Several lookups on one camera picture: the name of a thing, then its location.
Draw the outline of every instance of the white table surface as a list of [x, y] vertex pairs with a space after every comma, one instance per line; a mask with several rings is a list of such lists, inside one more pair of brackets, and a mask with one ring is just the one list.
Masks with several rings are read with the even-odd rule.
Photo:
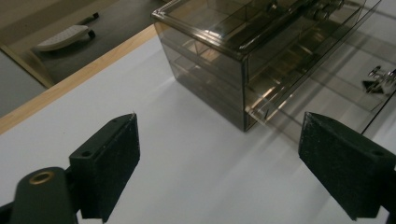
[[[392, 7], [388, 0], [379, 10]], [[361, 30], [395, 47], [394, 24], [391, 35], [378, 32], [387, 20], [373, 15]], [[393, 98], [369, 131], [393, 153], [395, 108]], [[25, 175], [67, 168], [84, 141], [133, 111], [141, 161], [108, 223], [385, 223], [388, 216], [381, 208], [376, 219], [351, 221], [294, 142], [261, 125], [241, 133], [178, 84], [157, 37], [0, 136], [0, 204], [13, 200]]]

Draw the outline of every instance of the textured gripper pad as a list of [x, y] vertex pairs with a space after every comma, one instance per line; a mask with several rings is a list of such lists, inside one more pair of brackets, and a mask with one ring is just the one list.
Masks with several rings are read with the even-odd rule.
[[70, 156], [82, 217], [107, 222], [139, 158], [135, 114], [111, 120]]
[[395, 155], [344, 124], [305, 113], [300, 158], [347, 214], [376, 217]]

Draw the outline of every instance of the transparent storage box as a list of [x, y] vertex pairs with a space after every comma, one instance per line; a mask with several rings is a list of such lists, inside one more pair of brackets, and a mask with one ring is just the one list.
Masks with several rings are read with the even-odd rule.
[[389, 95], [362, 86], [369, 70], [317, 68], [378, 2], [174, 0], [152, 18], [176, 80], [240, 130], [272, 119], [298, 126], [320, 105], [335, 119], [359, 117], [361, 131]]

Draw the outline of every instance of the metal clip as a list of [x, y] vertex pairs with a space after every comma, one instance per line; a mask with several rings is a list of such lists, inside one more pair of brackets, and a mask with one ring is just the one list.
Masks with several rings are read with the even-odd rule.
[[396, 81], [396, 69], [391, 72], [381, 70], [381, 66], [375, 67], [368, 77], [374, 81], [363, 81], [363, 85], [369, 93], [384, 93], [388, 94], [394, 91]]

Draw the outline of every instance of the wooden table edge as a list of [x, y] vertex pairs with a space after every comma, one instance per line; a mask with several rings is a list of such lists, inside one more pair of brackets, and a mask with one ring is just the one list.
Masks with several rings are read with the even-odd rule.
[[150, 25], [145, 30], [141, 31], [137, 35], [129, 38], [125, 42], [121, 43], [108, 53], [104, 54], [100, 58], [96, 59], [92, 63], [84, 66], [78, 70], [72, 76], [59, 82], [50, 89], [39, 94], [24, 105], [21, 105], [17, 109], [8, 113], [7, 115], [0, 118], [0, 134], [7, 132], [17, 124], [21, 123], [25, 119], [29, 118], [36, 112], [40, 111], [45, 106], [51, 104], [55, 100], [59, 99], [75, 87], [79, 86], [89, 78], [93, 77], [103, 69], [107, 68], [129, 52], [138, 48], [139, 46], [146, 43], [152, 37], [156, 35], [154, 25]]

